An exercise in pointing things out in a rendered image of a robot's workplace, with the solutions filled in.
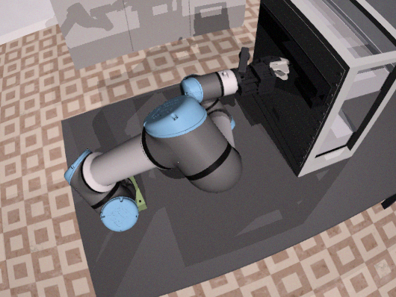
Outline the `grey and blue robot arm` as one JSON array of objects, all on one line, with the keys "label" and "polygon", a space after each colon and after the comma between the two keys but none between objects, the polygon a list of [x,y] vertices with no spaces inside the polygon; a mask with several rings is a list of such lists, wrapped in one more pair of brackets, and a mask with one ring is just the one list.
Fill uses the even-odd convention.
[{"label": "grey and blue robot arm", "polygon": [[235,121],[219,100],[236,93],[238,83],[230,69],[218,72],[183,78],[182,95],[154,109],[140,134],[105,153],[86,149],[65,171],[69,185],[101,214],[107,228],[126,231],[136,223],[136,190],[129,177],[155,167],[178,167],[208,193],[225,192],[238,183],[243,166],[231,132]]}]

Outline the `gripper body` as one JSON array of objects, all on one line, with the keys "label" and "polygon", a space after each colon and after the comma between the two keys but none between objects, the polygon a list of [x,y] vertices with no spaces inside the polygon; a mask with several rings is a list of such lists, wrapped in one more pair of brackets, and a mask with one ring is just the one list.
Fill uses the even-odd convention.
[{"label": "gripper body", "polygon": [[[254,60],[250,65],[247,65],[246,72],[238,72],[236,68],[231,69],[237,79],[238,90],[236,92],[238,92],[240,96],[252,93],[257,93],[258,96],[260,96],[273,92],[276,74],[272,67],[269,67],[264,62],[257,63],[258,61],[259,59]],[[264,91],[268,92],[262,93]]]}]

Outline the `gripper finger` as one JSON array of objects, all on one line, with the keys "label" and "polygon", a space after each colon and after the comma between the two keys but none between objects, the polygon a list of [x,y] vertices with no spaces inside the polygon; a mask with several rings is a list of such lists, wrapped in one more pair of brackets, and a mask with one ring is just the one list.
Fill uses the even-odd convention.
[{"label": "gripper finger", "polygon": [[[287,64],[287,65],[288,65],[288,64]],[[291,68],[292,66],[293,66],[293,64],[288,65],[288,68]],[[279,70],[276,70],[276,71],[274,71],[274,72],[276,73],[277,77],[281,78],[282,80],[287,80],[287,79],[288,79],[287,74],[285,74],[285,73],[283,73],[283,72],[281,72],[281,71],[279,71]]]},{"label": "gripper finger", "polygon": [[288,65],[292,64],[290,60],[276,56],[260,57],[257,63],[259,62],[264,62],[265,64],[270,65],[273,70],[279,70],[285,74],[289,73]]}]

